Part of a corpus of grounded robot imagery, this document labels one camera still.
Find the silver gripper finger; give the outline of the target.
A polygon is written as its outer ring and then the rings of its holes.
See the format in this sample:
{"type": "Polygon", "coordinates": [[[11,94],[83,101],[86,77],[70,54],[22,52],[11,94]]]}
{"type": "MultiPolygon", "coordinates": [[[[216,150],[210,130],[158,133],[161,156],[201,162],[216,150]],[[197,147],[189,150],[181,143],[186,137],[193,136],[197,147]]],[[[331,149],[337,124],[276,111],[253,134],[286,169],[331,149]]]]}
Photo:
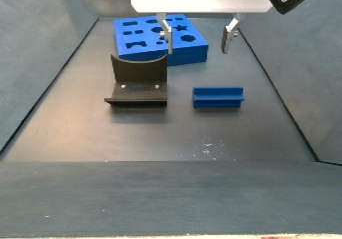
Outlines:
{"type": "Polygon", "coordinates": [[[169,44],[169,53],[173,53],[174,51],[173,27],[168,22],[168,16],[165,13],[158,13],[157,19],[158,19],[158,23],[162,26],[161,36],[164,37],[164,39],[168,41],[168,44],[169,44]]]}
{"type": "Polygon", "coordinates": [[[230,23],[224,28],[222,44],[221,44],[221,49],[224,54],[226,54],[229,51],[230,41],[234,37],[240,22],[241,22],[241,15],[240,13],[236,13],[230,23]]]}

